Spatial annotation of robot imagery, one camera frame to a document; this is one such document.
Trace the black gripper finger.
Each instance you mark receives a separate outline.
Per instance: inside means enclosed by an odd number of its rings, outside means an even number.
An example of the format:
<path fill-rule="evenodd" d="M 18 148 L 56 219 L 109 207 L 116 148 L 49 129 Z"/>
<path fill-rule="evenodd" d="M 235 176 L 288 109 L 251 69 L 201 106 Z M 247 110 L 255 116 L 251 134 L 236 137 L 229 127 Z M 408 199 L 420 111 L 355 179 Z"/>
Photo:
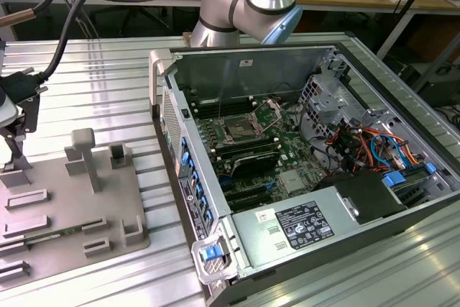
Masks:
<path fill-rule="evenodd" d="M 11 162 L 10 170 L 26 170 L 27 159 L 23 154 L 23 141 L 16 139 L 11 140 Z"/>

